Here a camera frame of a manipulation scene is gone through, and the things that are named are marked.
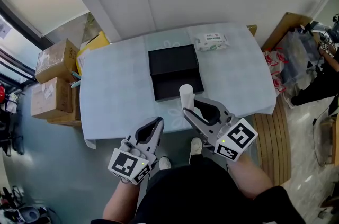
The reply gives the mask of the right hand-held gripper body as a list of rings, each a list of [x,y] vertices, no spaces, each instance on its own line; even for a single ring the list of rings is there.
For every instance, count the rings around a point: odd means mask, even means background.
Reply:
[[[245,118],[229,115],[221,126],[213,130],[207,143],[212,146],[213,153],[236,162],[257,137],[257,131]]]

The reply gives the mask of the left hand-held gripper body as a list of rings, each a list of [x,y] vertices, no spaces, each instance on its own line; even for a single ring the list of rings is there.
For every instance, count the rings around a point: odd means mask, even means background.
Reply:
[[[120,147],[114,149],[108,170],[124,182],[140,184],[153,169],[158,143],[158,139],[152,138],[150,142],[141,144],[128,135]]]

